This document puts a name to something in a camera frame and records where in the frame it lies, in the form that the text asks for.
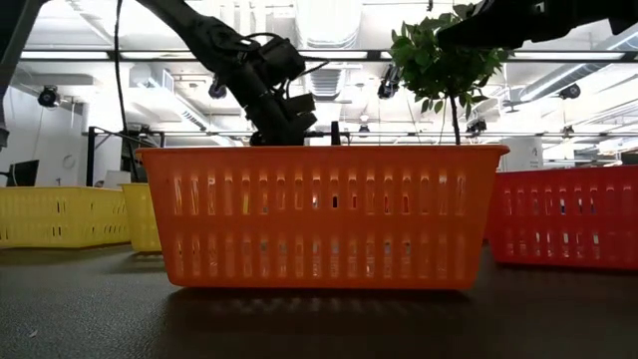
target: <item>potted plant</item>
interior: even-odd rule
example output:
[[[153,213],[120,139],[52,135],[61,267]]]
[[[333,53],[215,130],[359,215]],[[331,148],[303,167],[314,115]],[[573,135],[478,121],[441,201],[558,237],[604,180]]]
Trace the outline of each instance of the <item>potted plant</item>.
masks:
[[[401,34],[392,31],[391,55],[401,69],[404,86],[415,94],[415,101],[424,100],[421,113],[443,108],[450,100],[457,145],[461,144],[457,101],[465,108],[466,118],[472,106],[487,99],[481,88],[491,75],[500,71],[502,61],[510,55],[503,49],[478,50],[441,48],[436,33],[463,21],[470,5],[454,6],[455,13],[438,19],[426,17],[421,24],[403,23]]]

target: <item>ceiling light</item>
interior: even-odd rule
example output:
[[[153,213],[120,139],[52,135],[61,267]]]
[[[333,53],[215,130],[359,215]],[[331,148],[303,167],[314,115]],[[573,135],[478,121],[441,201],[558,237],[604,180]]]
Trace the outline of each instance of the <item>ceiling light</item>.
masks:
[[[188,51],[121,51],[120,55],[127,60],[195,60]]]
[[[604,52],[591,52],[591,51],[565,51],[565,52],[544,52],[544,51],[514,51],[515,60],[536,60],[536,61],[548,61],[548,60],[582,60],[586,61],[598,61],[598,60],[619,60],[625,55],[620,51],[604,51]]]
[[[368,57],[368,52],[366,51],[347,51],[347,50],[335,50],[335,51],[307,51],[302,50],[299,51],[299,55],[308,56],[308,57],[316,57],[316,58],[337,58],[337,59],[352,59],[352,60],[362,60]]]
[[[104,51],[23,51],[22,60],[109,60]]]

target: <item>orange plastic basket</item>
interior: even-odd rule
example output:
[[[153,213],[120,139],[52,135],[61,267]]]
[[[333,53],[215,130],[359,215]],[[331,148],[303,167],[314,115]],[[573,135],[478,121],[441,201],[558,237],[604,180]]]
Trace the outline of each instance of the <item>orange plastic basket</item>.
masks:
[[[497,262],[638,269],[638,166],[498,174],[485,236]]]
[[[468,288],[507,148],[140,152],[173,284]]]

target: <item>white ceiling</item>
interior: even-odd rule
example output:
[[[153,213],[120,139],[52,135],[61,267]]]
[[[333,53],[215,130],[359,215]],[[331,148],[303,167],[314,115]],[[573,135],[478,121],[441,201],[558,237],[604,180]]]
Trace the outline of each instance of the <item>white ceiling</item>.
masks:
[[[206,14],[221,14],[222,20],[231,22],[239,30],[255,30],[256,16],[265,17],[265,31],[275,32],[296,41],[294,21],[294,0],[199,0],[188,3]],[[115,0],[54,0],[46,4],[29,38],[28,49],[111,49],[112,28],[115,15]],[[249,24],[241,23],[242,4],[265,6],[265,13],[254,13]],[[434,12],[428,13],[427,1],[411,0],[363,0],[357,47],[360,49],[387,49],[391,46],[390,33],[399,29],[401,23],[418,23],[425,16],[438,16],[452,10],[452,1],[435,1]],[[316,24],[316,26],[336,26],[336,24]],[[611,36],[606,22],[598,22],[574,29],[567,37],[539,44],[525,44],[523,49],[542,50],[588,50]],[[169,50],[185,49],[180,39],[159,19],[138,3],[127,0],[122,19],[122,48],[124,50]],[[391,100],[379,100],[376,93],[379,77],[386,64],[350,64],[348,81],[339,100],[350,104],[318,104],[317,117],[320,124],[341,120],[351,131],[358,129],[362,115],[368,116],[371,130],[375,131],[451,131],[449,111],[435,115],[420,114],[421,104],[414,103],[414,96],[400,91]],[[198,64],[161,63],[153,64],[157,70],[166,69],[175,77],[175,90],[186,98],[214,124],[224,122],[225,128],[245,131],[248,127],[239,118],[240,110],[232,97],[212,100],[207,95],[210,74]],[[560,65],[555,64],[507,64],[506,78],[503,74],[493,76],[486,89],[487,94],[500,89],[523,87],[537,81]],[[96,85],[73,89],[65,87],[65,95],[81,98],[86,102],[96,101],[100,96],[114,95],[115,73],[110,63],[45,63],[28,62],[21,68],[30,76],[39,74],[86,74],[96,79]],[[498,132],[543,132],[558,131],[565,124],[577,124],[590,119],[607,109],[632,101],[638,90],[638,82],[630,81],[612,90],[598,93],[606,87],[638,74],[635,65],[613,65],[581,81],[578,85],[583,93],[577,100],[562,101],[545,98],[532,104],[519,106],[513,114],[503,111],[498,105],[483,114],[488,121],[489,131]],[[293,94],[304,92],[302,83],[293,86]],[[175,126],[179,118],[170,110],[168,102],[161,97],[145,96],[141,91],[127,92],[128,112],[136,120],[152,124],[155,128],[181,129]],[[622,117],[611,118],[611,122],[631,121],[638,113],[627,112]],[[183,123],[184,131],[192,131],[188,123]],[[576,126],[576,132],[605,131],[613,124],[593,124]]]

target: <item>dark table surface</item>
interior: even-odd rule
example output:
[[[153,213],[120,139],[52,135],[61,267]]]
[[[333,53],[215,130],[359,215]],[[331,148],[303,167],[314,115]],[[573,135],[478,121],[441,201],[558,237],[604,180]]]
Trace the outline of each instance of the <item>dark table surface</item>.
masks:
[[[482,256],[467,292],[202,290],[127,246],[0,250],[0,358],[638,357],[638,276]]]

